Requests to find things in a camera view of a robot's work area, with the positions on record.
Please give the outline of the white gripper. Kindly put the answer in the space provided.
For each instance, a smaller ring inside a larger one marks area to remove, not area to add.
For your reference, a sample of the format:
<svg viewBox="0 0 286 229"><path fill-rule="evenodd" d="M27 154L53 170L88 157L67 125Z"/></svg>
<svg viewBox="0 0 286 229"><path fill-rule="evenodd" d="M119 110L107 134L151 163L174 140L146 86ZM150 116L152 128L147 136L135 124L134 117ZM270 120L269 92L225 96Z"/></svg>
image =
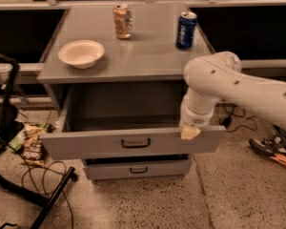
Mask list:
<svg viewBox="0 0 286 229"><path fill-rule="evenodd" d="M181 138L183 140L196 138L201 133L199 128L208 126L213 115L214 109L211 109L207 114L197 114L182 104L180 108L180 123L187 126L181 128Z"/></svg>

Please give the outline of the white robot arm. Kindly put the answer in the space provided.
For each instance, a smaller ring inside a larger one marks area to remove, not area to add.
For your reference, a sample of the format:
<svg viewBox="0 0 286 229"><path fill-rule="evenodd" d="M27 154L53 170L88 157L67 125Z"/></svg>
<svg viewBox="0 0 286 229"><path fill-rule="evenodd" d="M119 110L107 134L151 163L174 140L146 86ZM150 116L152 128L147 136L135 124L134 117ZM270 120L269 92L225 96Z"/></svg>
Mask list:
<svg viewBox="0 0 286 229"><path fill-rule="evenodd" d="M207 126L216 103L226 100L286 131L286 82L242 73L234 53L194 58L185 66L183 77L188 85L180 107L183 124Z"/></svg>

